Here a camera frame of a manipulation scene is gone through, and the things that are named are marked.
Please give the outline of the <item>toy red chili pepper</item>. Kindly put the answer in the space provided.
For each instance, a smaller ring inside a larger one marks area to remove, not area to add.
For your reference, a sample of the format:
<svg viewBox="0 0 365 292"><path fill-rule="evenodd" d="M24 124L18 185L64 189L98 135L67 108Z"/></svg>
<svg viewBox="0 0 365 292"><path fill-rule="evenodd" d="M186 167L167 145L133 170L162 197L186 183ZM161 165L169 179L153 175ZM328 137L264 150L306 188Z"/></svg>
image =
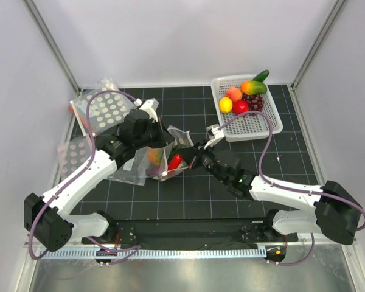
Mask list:
<svg viewBox="0 0 365 292"><path fill-rule="evenodd" d="M182 163L182 161L182 157L179 154L175 154L168 164L168 171L171 172L176 170L179 167L180 163Z"/></svg>

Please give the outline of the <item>toy purple eggplant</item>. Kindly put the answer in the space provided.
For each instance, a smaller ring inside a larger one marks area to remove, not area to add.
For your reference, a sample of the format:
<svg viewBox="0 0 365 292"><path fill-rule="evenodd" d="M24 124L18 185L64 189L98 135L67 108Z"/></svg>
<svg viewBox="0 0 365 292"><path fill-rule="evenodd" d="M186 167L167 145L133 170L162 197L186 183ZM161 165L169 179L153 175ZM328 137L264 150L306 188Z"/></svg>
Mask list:
<svg viewBox="0 0 365 292"><path fill-rule="evenodd" d="M163 177L164 171L163 169L159 169L157 167L150 167L146 169L146 176L148 178L158 179Z"/></svg>

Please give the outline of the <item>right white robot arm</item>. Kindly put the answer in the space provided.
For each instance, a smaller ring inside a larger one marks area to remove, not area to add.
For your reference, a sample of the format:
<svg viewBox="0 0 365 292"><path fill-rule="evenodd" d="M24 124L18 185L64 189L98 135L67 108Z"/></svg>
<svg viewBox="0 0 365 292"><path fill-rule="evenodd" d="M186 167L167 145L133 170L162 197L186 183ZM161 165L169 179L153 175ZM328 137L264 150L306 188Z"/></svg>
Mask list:
<svg viewBox="0 0 365 292"><path fill-rule="evenodd" d="M271 210L262 225L269 241L293 233L322 234L342 245L351 245L358 230L362 207L337 182L323 186L296 184L244 169L230 150L214 153L204 143L177 151L191 169L202 167L236 198L267 201L292 207Z"/></svg>

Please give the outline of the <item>toy red apple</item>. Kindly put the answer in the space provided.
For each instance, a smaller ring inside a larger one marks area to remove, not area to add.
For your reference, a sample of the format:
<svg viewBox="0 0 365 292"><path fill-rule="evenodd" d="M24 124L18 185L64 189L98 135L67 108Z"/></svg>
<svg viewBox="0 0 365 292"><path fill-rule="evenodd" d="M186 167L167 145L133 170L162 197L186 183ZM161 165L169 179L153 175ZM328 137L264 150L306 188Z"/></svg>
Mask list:
<svg viewBox="0 0 365 292"><path fill-rule="evenodd" d="M232 107L233 113L238 116L239 114L245 113L249 111L249 104L245 100L237 100L234 102Z"/></svg>

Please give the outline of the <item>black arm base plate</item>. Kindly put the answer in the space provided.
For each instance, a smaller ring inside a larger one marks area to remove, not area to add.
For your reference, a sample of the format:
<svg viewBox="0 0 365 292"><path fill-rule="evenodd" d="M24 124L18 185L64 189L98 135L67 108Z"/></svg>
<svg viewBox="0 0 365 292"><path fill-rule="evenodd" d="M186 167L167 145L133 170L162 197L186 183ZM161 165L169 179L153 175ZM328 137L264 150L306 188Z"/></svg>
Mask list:
<svg viewBox="0 0 365 292"><path fill-rule="evenodd" d="M296 233L281 235L263 218L117 220L108 235L96 237L101 244L119 243L123 248L199 250L247 248L255 243L294 243Z"/></svg>

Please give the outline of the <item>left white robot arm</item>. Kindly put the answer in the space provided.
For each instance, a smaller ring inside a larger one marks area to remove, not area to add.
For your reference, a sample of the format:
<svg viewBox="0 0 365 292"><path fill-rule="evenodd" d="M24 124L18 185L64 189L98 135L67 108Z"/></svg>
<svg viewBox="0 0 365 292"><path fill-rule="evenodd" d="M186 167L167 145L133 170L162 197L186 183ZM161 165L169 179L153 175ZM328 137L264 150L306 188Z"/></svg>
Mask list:
<svg viewBox="0 0 365 292"><path fill-rule="evenodd" d="M30 233L29 242L36 238L46 250L54 252L71 239L114 241L118 228L111 216L105 212L72 215L72 210L98 183L134 158L139 149L162 148L173 140L153 108L130 111L116 134L93 141L90 158L74 173L41 196L31 193L26 197L24 227Z"/></svg>

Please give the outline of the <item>white plastic basket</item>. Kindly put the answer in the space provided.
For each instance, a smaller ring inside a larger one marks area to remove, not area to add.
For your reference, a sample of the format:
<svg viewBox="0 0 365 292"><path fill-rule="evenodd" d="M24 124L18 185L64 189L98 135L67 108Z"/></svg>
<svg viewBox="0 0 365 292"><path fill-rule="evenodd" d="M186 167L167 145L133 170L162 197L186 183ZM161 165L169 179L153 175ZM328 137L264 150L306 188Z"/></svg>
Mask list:
<svg viewBox="0 0 365 292"><path fill-rule="evenodd" d="M233 112L224 114L219 110L218 103L226 95L226 91L231 87L239 88L243 82L250 81L255 76L255 74L242 74L212 79L210 87L219 125L223 125L235 117ZM262 113L270 120L273 134L280 133L283 130L283 124L270 90L262 94L262 98L264 101ZM239 117L233 123L226 126L223 132L228 142L264 139L269 135L269 126L266 119L261 115L248 114L244 117Z"/></svg>

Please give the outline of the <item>toy pineapple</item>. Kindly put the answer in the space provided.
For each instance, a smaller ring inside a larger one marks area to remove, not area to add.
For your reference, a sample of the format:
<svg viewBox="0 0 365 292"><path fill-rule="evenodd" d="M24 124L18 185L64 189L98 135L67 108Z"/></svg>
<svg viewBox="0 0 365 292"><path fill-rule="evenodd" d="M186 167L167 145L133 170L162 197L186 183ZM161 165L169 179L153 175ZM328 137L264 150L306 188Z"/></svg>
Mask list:
<svg viewBox="0 0 365 292"><path fill-rule="evenodd" d="M151 165L160 167L168 164L174 155L177 154L175 148L150 148L147 152L147 157Z"/></svg>

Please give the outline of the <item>clear white-dotted zip bag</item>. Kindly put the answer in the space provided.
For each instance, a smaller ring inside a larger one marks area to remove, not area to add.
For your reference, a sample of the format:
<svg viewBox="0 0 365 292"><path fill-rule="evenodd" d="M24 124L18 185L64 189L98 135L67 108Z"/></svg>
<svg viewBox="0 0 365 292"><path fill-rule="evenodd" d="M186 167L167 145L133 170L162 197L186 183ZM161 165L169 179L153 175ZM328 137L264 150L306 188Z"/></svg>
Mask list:
<svg viewBox="0 0 365 292"><path fill-rule="evenodd" d="M163 148L145 147L137 153L139 158L137 177L139 179L150 178L166 181L187 168L185 162L180 161L176 165L176 161L172 161L177 150L193 146L190 131L183 131L174 126L169 126L167 130L174 137L172 143Z"/></svg>

